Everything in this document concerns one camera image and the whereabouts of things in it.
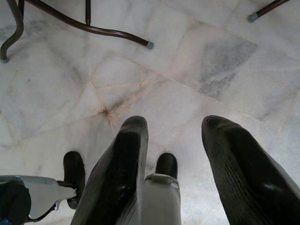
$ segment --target metal chair leg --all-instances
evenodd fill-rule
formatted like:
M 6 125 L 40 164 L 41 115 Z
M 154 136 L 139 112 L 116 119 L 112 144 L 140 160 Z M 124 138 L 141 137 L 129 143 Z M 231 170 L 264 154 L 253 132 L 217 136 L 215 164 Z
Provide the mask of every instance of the metal chair leg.
M 270 12 L 271 10 L 277 8 L 278 6 L 286 3 L 289 0 L 275 0 L 272 3 L 268 4 L 266 7 L 262 8 L 261 10 L 257 11 L 256 13 L 251 14 L 248 16 L 248 20 L 250 23 L 257 20 L 259 17 L 265 15 L 266 13 Z
M 25 0 L 19 0 L 18 7 L 19 7 L 22 17 L 24 18 Z
M 56 9 L 52 8 L 51 6 L 47 5 L 46 3 L 42 2 L 41 0 L 26 0 L 28 3 L 34 5 L 35 7 L 43 10 L 44 12 L 54 16 L 55 18 L 63 21 L 66 24 L 69 24 L 70 26 L 76 27 L 78 29 L 84 30 L 89 33 L 93 34 L 100 34 L 100 35 L 105 35 L 105 36 L 113 36 L 113 37 L 118 37 L 118 38 L 124 38 L 130 41 L 134 41 L 140 45 L 145 46 L 148 49 L 153 48 L 153 43 L 151 41 L 146 41 L 138 36 L 135 36 L 133 34 L 129 34 L 123 31 L 119 30 L 109 30 L 109 29 L 103 29 L 99 27 L 93 27 L 86 25 L 82 22 L 78 22 L 61 12 L 57 11 Z
M 8 62 L 8 58 L 7 58 L 8 48 L 13 43 L 15 43 L 17 40 L 20 39 L 20 37 L 22 36 L 23 31 L 24 31 L 24 23 L 23 23 L 22 13 L 20 12 L 20 9 L 19 9 L 16 1 L 15 0 L 7 0 L 7 3 L 9 5 L 9 8 L 10 8 L 14 18 L 15 18 L 16 29 L 15 29 L 14 34 L 9 39 L 7 39 L 0 48 L 0 61 L 3 63 Z
M 85 0 L 85 23 L 90 26 L 90 0 Z

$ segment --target rubber foot cap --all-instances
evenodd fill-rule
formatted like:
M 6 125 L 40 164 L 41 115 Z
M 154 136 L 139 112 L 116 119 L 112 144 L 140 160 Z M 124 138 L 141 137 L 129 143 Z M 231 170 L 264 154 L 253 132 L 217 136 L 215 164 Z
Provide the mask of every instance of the rubber foot cap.
M 250 22 L 250 23 L 253 23 L 255 20 L 257 20 L 259 17 L 258 17 L 258 15 L 257 15 L 257 13 L 253 13 L 253 14 L 251 14 L 250 16 L 248 16 L 248 21 Z
M 8 62 L 8 59 L 0 60 L 0 62 L 2 62 L 2 63 L 7 63 L 7 62 Z
M 77 196 L 67 199 L 69 207 L 73 210 L 77 208 L 79 200 L 85 187 L 85 169 L 83 160 L 77 151 L 70 151 L 64 156 L 64 183 L 76 184 Z
M 151 41 L 148 41 L 148 44 L 147 44 L 146 48 L 152 49 L 153 47 L 154 47 L 154 43 L 151 42 Z
M 158 158 L 155 173 L 169 175 L 177 179 L 177 170 L 178 165 L 174 155 L 164 153 Z

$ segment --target black shoe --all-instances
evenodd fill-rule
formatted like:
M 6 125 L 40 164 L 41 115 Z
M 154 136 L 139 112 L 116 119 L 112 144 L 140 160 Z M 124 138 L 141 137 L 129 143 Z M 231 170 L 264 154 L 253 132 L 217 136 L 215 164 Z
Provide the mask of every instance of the black shoe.
M 157 160 L 155 173 L 169 175 L 177 179 L 177 167 L 175 156 L 164 153 Z
M 83 160 L 77 151 L 70 151 L 64 156 L 64 183 L 75 184 L 77 196 L 67 199 L 69 207 L 77 208 L 85 187 L 85 170 Z

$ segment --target white marble tile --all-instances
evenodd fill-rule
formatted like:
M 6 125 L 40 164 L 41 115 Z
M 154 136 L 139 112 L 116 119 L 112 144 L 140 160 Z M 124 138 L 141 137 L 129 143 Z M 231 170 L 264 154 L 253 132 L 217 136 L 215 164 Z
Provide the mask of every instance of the white marble tile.
M 84 13 L 79 9 L 73 9 L 72 12 L 72 8 L 68 9 L 66 5 L 64 3 L 60 7 L 68 14 Z M 93 2 L 92 5 L 93 26 L 133 33 L 154 42 L 154 48 L 149 50 L 128 40 L 94 34 L 88 35 L 90 42 L 130 57 L 158 72 L 166 71 L 192 21 L 185 14 L 159 4 L 157 0 L 104 0 Z M 84 8 L 83 2 L 79 2 L 76 8 Z M 84 36 L 81 31 L 70 30 Z
M 45 225 L 70 225 L 73 217 L 64 218 L 61 220 L 50 220 L 50 223 L 44 223 Z
M 68 115 L 67 121 L 70 122 L 88 118 L 104 110 L 104 106 L 101 105 L 94 86 L 89 82 L 80 96 L 78 103 Z
M 182 40 L 169 76 L 278 128 L 299 74 L 298 61 L 199 23 Z
M 239 0 L 161 0 L 174 9 L 191 15 L 201 22 L 222 27 Z
M 144 36 L 154 42 L 154 48 L 137 48 L 133 59 L 158 72 L 165 72 L 180 41 L 193 21 L 185 14 L 160 5 L 147 24 Z
M 97 94 L 105 107 L 105 111 L 109 112 L 117 109 L 124 102 L 128 102 L 128 104 L 134 102 L 136 99 L 135 96 L 137 96 L 140 92 L 142 84 L 124 84 L 107 88 L 99 88 L 97 89 Z
M 204 102 L 205 97 L 163 76 L 153 75 L 136 93 L 124 95 L 111 110 L 110 121 L 121 125 L 130 116 L 140 115 L 148 122 L 149 139 L 167 146 Z
M 63 156 L 76 150 L 83 157 L 88 177 L 112 139 L 108 119 L 103 113 L 98 114 L 2 149 L 1 174 L 48 176 L 61 180 Z
M 92 81 L 98 89 L 139 83 L 147 76 L 149 76 L 149 72 L 144 67 L 109 52 L 95 69 Z
M 7 121 L 0 114 L 0 146 L 8 147 L 13 144 L 13 137 Z
M 2 96 L 0 108 L 17 141 L 34 135 L 48 120 L 68 111 L 85 81 L 45 43 L 22 50 L 5 67 L 4 76 L 15 76 Z
M 285 169 L 300 186 L 300 95 L 286 123 L 280 129 L 270 148 L 270 155 Z
M 247 17 L 268 5 L 269 0 L 240 0 L 226 29 L 248 40 L 277 49 L 300 60 L 300 2 L 287 2 L 250 23 Z
M 239 123 L 265 149 L 268 149 L 276 135 L 275 130 L 257 120 L 220 102 L 207 100 L 166 150 L 174 154 L 178 161 L 183 224 L 228 224 L 201 138 L 201 123 L 208 115 L 220 115 Z
M 25 4 L 24 13 L 24 33 L 21 40 L 36 35 L 41 35 L 48 27 L 48 22 L 43 17 L 41 10 L 33 7 L 31 4 Z M 15 31 L 15 20 L 9 9 L 6 0 L 0 2 L 0 43 L 4 42 Z

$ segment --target pant leg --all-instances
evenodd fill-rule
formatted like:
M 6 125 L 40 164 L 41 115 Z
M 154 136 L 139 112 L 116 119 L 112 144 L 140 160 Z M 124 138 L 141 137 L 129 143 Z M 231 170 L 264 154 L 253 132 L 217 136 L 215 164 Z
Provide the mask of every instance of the pant leg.
M 146 178 L 142 195 L 142 225 L 181 225 L 180 189 L 176 179 L 162 174 Z

